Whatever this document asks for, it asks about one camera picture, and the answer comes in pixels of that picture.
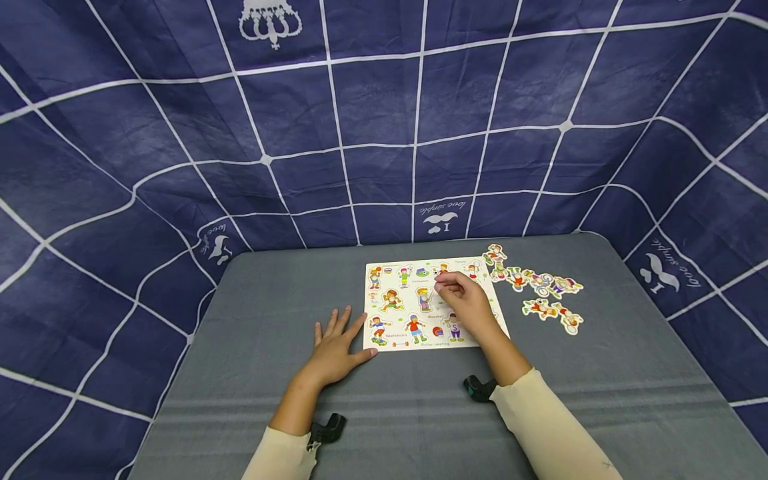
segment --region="navy blue fabric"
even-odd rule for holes
[[[765,2],[0,11],[4,478],[126,478],[242,252],[578,231],[768,449]]]

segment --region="cream sleeve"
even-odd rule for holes
[[[532,369],[491,400],[539,480],[621,480],[600,446]]]
[[[317,460],[319,443],[307,451],[310,434],[296,437],[267,427],[243,480],[307,480]]]

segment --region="gray table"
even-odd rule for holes
[[[494,240],[507,266],[584,284],[564,304],[578,336],[521,313],[530,289],[496,292],[510,334],[625,479],[768,478],[768,457],[623,265],[590,234]],[[147,439],[131,480],[237,479],[289,378],[310,354],[313,324],[362,308],[366,263],[480,255],[490,240],[240,255]],[[307,272],[314,272],[314,277]],[[359,348],[358,337],[353,346]],[[318,453],[313,478],[535,478],[492,404],[462,380],[489,379],[479,349],[383,353],[320,400],[317,420],[349,420]]]

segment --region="black clip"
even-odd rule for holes
[[[480,380],[470,375],[464,379],[464,388],[473,400],[476,402],[490,402],[491,394],[498,384],[494,379],[491,379],[488,383],[481,383]]]
[[[331,418],[326,425],[320,425],[317,422],[312,423],[310,428],[310,443],[307,449],[315,442],[319,443],[334,443],[341,437],[341,432],[346,425],[346,418],[338,413],[332,413]]]

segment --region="left hand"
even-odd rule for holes
[[[349,305],[341,317],[338,310],[333,310],[325,332],[320,322],[315,323],[315,349],[301,369],[300,375],[316,382],[320,388],[340,381],[355,367],[367,362],[379,352],[377,349],[364,349],[349,353],[349,345],[368,317],[367,313],[363,313],[345,332],[344,327],[351,314],[352,307]]]

